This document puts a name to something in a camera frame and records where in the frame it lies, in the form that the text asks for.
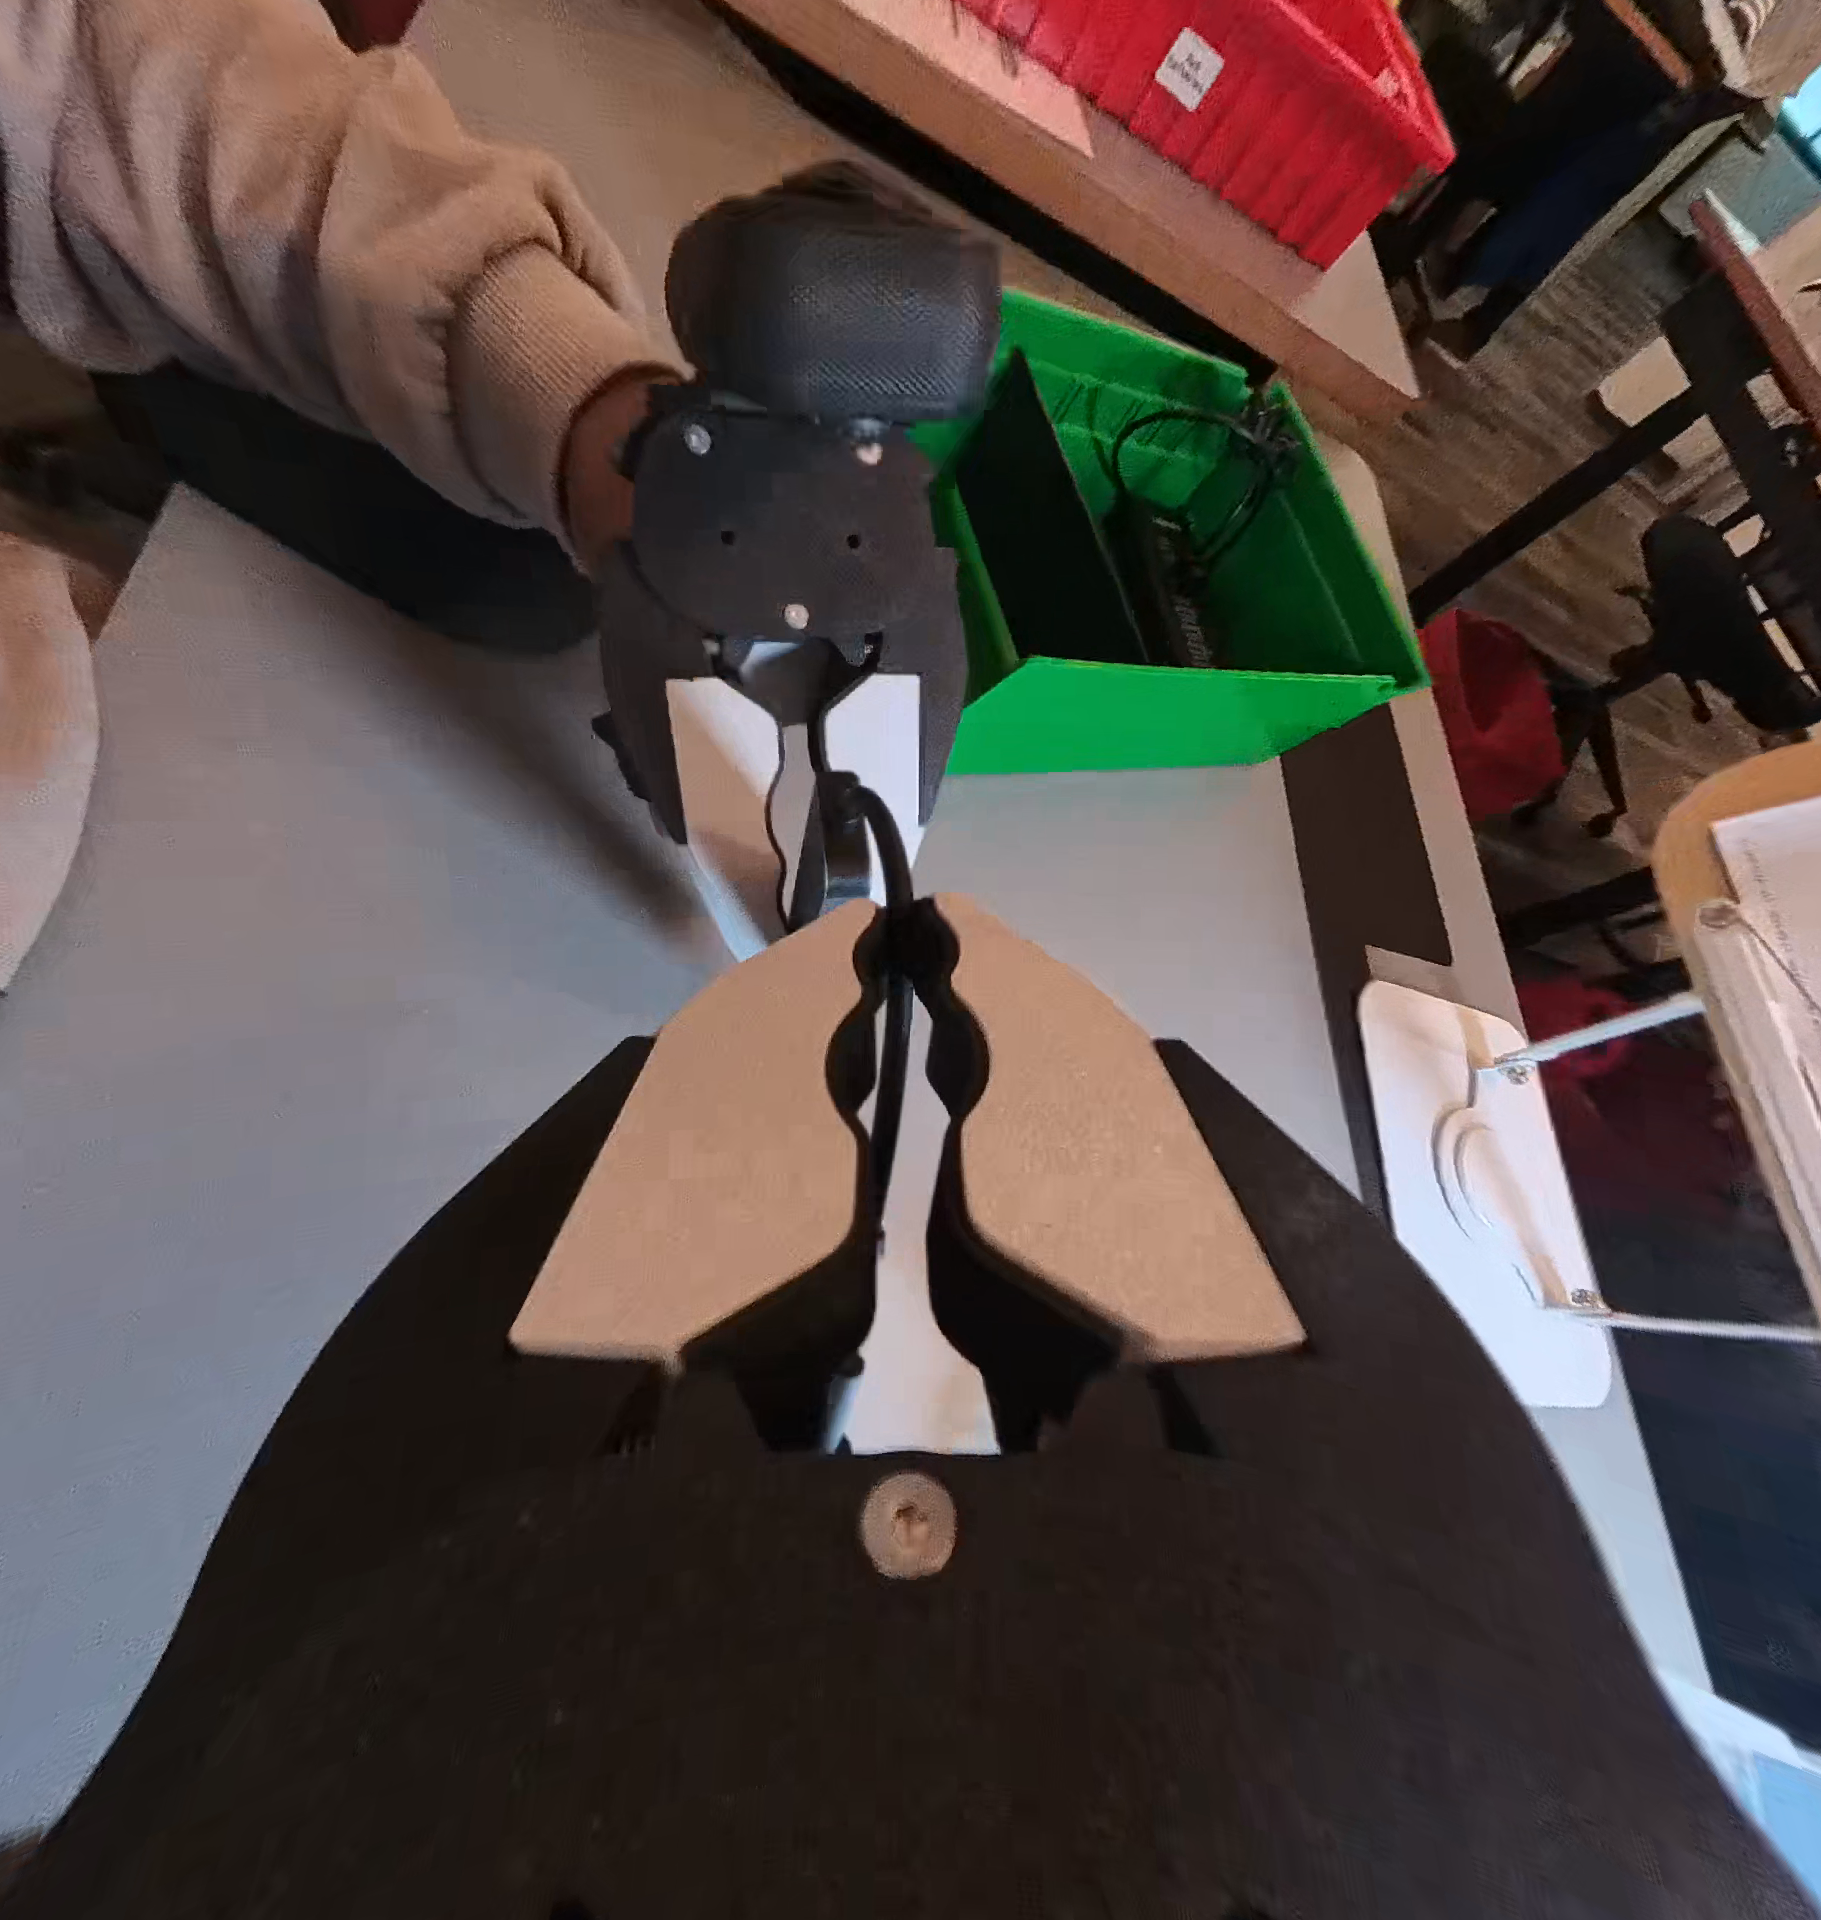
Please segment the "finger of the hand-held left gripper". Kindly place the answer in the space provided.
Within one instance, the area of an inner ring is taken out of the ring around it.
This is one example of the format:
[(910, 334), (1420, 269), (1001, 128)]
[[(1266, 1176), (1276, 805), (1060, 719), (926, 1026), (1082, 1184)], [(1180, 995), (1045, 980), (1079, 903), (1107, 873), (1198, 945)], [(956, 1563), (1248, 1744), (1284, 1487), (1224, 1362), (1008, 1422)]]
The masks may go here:
[[(867, 673), (823, 709), (823, 773), (854, 773), (895, 822), (903, 857), (922, 852), (922, 685)], [(887, 852), (876, 847), (876, 900), (887, 900)]]
[(736, 962), (791, 937), (785, 852), (771, 798), (785, 769), (777, 717), (724, 677), (665, 685), (674, 773), (683, 798), (683, 857)]

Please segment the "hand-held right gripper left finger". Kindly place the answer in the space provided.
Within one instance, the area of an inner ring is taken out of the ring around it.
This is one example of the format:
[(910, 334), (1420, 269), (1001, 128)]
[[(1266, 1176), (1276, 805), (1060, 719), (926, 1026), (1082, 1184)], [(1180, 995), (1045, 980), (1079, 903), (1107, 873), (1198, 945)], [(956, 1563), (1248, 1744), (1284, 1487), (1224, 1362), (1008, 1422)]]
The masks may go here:
[(876, 903), (846, 903), (656, 1031), (511, 1325), (517, 1356), (831, 1369), (861, 1349), (876, 932)]

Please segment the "dark grey usb hub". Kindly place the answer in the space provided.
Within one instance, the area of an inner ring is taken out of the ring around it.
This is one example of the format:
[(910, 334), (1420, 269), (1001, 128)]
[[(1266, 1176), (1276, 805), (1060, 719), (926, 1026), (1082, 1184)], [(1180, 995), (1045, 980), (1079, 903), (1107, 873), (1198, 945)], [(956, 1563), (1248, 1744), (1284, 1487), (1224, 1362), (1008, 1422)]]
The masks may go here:
[(802, 818), (785, 926), (798, 937), (824, 914), (846, 903), (872, 903), (872, 900), (876, 900), (876, 842), (872, 842), (872, 822), (867, 822), (867, 790), (846, 769), (824, 769), (816, 773), (810, 802)]

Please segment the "person's left hand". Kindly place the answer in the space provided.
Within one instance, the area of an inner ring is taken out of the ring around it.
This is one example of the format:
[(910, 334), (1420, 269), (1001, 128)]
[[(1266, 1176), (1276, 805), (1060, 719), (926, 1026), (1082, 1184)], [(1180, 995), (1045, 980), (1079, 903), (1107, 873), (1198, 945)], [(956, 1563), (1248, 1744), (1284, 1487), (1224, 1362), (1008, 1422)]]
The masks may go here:
[(619, 372), (575, 414), (559, 452), (565, 544), (584, 578), (595, 578), (606, 555), (631, 527), (631, 440), (651, 420), (659, 372)]

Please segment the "black bin divider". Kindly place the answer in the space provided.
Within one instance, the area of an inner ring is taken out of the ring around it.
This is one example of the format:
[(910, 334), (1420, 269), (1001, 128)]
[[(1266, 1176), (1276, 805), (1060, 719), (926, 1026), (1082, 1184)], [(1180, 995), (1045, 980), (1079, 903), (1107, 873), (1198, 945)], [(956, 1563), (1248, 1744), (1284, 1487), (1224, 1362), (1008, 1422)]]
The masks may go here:
[(1021, 348), (989, 375), (950, 482), (1018, 659), (1148, 663), (1136, 614)]

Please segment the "black mat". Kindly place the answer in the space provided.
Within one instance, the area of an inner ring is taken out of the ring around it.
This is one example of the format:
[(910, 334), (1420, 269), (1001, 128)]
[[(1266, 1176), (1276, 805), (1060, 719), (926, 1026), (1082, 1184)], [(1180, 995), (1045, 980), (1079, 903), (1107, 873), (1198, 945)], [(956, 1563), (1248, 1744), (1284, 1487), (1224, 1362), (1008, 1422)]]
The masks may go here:
[(1392, 1220), (1360, 1026), (1367, 956), (1383, 950), (1431, 969), (1453, 962), (1394, 709), (1376, 705), (1284, 753), (1279, 780), (1360, 1194)]

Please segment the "metal rod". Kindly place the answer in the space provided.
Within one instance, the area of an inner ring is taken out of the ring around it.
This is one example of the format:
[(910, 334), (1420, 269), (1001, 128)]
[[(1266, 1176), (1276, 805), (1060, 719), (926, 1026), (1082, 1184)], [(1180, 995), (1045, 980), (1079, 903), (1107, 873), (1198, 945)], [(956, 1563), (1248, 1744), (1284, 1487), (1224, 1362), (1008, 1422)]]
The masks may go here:
[(1486, 1062), (1472, 1062), (1469, 1086), (1480, 1093), (1480, 1086), (1494, 1086), (1494, 1083), (1529, 1083), (1537, 1068), (1559, 1062), (1567, 1055), (1618, 1043), (1618, 1040), (1631, 1040), (1642, 1031), (1695, 1024), (1695, 1016), (1705, 1016), (1703, 995), (1667, 995), (1667, 1001), (1650, 1001), (1650, 1005), (1629, 1009), (1618, 1016), (1588, 1024), (1588, 1026), (1572, 1026), (1565, 1034), (1529, 1040), (1529, 1043), (1513, 1043), (1513, 1050), (1505, 1050)]
[(1537, 1310), (1559, 1316), (1565, 1325), (1588, 1325), (1604, 1335), (1642, 1340), (1720, 1340), (1753, 1349), (1821, 1349), (1821, 1330), (1761, 1325), (1761, 1322), (1686, 1322), (1686, 1316), (1631, 1316), (1599, 1300), (1599, 1292), (1552, 1292), (1537, 1295)]

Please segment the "red bag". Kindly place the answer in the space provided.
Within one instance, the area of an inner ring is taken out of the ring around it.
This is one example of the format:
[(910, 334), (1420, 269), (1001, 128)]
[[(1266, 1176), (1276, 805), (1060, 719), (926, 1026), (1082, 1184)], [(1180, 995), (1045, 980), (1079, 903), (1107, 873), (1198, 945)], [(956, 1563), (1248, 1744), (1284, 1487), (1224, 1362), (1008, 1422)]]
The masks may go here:
[(1548, 802), (1567, 780), (1567, 753), (1534, 641), (1472, 609), (1434, 614), (1418, 641), (1469, 822)]

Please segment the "red plastic bin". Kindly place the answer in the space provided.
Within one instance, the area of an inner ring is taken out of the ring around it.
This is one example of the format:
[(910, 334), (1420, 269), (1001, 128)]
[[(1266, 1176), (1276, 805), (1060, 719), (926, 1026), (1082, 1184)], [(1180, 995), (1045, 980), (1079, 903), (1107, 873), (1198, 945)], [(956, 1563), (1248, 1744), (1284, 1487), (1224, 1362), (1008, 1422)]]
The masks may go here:
[[(1387, 0), (971, 0), (967, 15), (1316, 269), (1453, 166)], [(1183, 24), (1224, 53), (1198, 115), (1156, 89)]]

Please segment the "light wooden table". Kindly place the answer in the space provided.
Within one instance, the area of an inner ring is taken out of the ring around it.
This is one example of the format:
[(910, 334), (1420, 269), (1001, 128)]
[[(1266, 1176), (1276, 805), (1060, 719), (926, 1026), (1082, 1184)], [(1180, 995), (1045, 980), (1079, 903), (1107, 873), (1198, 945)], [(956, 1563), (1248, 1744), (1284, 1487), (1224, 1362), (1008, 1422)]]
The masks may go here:
[(1808, 1236), (1808, 1228), (1793, 1208), (1793, 1190), (1783, 1184), (1764, 1113), (1761, 1113), (1761, 1105), (1747, 1086), (1742, 1059), (1740, 1059), (1733, 1024), (1723, 1012), (1715, 970), (1703, 952), (1703, 945), (1705, 945), (1703, 923), (1720, 926), (1728, 915), (1728, 903), (1723, 903), (1728, 879), (1723, 879), (1711, 828), (1720, 822), (1733, 822), (1733, 818), (1747, 818), (1747, 811), (1761, 811), (1761, 805), (1782, 805), (1782, 802), (1803, 802), (1803, 798), (1818, 798), (1818, 792), (1821, 792), (1821, 729), (1818, 729), (1814, 741), (1776, 749), (1764, 755), (1740, 759), (1740, 765), (1703, 780), (1667, 818), (1658, 852), (1650, 852), (1650, 875), (1658, 875), (1658, 887), (1660, 887), (1667, 923), (1670, 923), (1670, 932), (1684, 950), (1695, 995), (1703, 995), (1703, 1005), (1705, 1005), (1705, 1024), (1711, 1024), (1711, 1034), (1715, 1034), (1720, 1068), (1723, 1068), (1728, 1093), (1740, 1101), (1740, 1117), (1747, 1127), (1747, 1141), (1753, 1141), (1761, 1176), (1764, 1176), (1764, 1190), (1776, 1199), (1776, 1216), (1783, 1224), (1789, 1251), (1797, 1262), (1797, 1272), (1808, 1285), (1808, 1295), (1814, 1295), (1814, 1310), (1818, 1310), (1818, 1325), (1821, 1325), (1818, 1251), (1814, 1251), (1814, 1236)]

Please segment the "person's grey sweatshirt torso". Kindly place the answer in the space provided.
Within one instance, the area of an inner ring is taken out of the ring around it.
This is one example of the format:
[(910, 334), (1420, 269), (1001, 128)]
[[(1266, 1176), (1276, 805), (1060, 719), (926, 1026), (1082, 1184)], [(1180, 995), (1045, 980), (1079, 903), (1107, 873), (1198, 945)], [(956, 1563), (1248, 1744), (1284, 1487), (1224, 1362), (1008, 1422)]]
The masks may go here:
[(54, 519), (0, 493), (0, 1005), (81, 847), (110, 602), (110, 571)]

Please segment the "stack of white papers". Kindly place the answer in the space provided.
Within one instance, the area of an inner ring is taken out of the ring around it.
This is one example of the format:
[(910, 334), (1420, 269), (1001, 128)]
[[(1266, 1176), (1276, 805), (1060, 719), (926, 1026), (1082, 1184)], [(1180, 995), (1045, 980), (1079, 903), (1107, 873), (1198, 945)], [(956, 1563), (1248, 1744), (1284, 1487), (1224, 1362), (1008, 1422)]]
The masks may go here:
[(1821, 1270), (1821, 792), (1711, 828), (1728, 915), (1703, 952)]

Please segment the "black office chair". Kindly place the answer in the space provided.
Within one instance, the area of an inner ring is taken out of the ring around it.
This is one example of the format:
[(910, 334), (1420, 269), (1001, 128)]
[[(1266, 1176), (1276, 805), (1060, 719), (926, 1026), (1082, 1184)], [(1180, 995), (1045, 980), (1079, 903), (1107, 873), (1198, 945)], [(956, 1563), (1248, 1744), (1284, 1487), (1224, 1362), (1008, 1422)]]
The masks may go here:
[(1728, 705), (1761, 741), (1803, 737), (1821, 719), (1821, 695), (1783, 659), (1728, 539), (1697, 519), (1670, 513), (1642, 530), (1642, 606), (1646, 638), (1612, 659), (1612, 677), (1581, 693), (1579, 741), (1596, 759), (1604, 811), (1581, 822), (1588, 838), (1612, 838), (1629, 818), (1614, 705), (1678, 685), (1695, 726), (1711, 726)]

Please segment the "clear plastic packet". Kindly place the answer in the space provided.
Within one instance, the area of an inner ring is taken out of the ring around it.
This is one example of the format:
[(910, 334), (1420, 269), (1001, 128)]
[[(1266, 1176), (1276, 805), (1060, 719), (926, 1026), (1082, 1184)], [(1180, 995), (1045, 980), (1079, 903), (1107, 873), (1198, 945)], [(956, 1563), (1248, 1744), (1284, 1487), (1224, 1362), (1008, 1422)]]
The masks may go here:
[(1747, 1716), (1670, 1669), (1658, 1669), (1658, 1676), (1723, 1791), (1783, 1855), (1821, 1912), (1821, 1756), (1797, 1744), (1772, 1717)]

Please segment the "white plastic base plate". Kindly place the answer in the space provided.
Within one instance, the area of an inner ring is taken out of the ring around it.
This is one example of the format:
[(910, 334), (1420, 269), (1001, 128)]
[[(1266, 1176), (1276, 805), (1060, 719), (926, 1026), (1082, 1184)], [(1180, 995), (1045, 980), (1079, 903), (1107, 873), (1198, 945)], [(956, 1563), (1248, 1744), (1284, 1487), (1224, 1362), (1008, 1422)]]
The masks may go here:
[(1524, 1406), (1614, 1387), (1599, 1286), (1548, 1086), (1513, 1024), (1394, 980), (1360, 995), (1392, 1224)]

